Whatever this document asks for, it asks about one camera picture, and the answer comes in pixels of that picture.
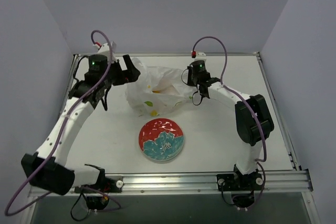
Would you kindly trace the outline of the white plastic bag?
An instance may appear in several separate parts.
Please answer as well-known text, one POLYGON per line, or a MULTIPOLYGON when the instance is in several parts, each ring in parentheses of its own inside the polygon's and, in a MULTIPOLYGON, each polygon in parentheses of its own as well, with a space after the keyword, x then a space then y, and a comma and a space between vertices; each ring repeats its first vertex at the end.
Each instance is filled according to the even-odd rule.
POLYGON ((158 116, 171 113, 191 101, 196 88, 183 83, 186 72, 176 68, 148 66, 138 58, 132 61, 140 76, 136 82, 127 84, 125 91, 131 108, 158 116))

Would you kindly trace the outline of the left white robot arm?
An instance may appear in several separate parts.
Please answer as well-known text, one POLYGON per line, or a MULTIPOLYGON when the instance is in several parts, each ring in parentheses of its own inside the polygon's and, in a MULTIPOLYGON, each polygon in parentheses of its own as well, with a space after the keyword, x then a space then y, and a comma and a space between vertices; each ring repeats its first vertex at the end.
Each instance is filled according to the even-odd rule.
POLYGON ((84 122, 100 102, 106 104, 111 87, 138 80, 140 71, 130 56, 124 55, 123 60, 125 70, 119 61, 109 64, 104 55, 88 57, 88 71, 84 79, 71 88, 65 108, 51 133, 33 155, 25 154, 22 158, 21 164, 31 186, 65 195, 71 188, 81 186, 100 192, 111 183, 101 167, 67 168, 66 162, 84 122))

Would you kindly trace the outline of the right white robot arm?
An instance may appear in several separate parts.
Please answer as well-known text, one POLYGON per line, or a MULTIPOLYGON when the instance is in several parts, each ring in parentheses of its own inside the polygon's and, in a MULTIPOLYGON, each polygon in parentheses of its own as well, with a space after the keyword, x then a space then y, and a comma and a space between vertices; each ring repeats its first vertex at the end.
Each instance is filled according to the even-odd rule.
POLYGON ((216 100, 235 112, 243 152, 235 164, 239 172, 233 175, 233 182, 244 189, 251 184, 257 163, 266 161, 266 139, 275 128, 266 99, 261 94, 245 94, 222 84, 219 78, 211 77, 204 60, 193 61, 187 70, 187 85, 196 87, 201 99, 216 100))

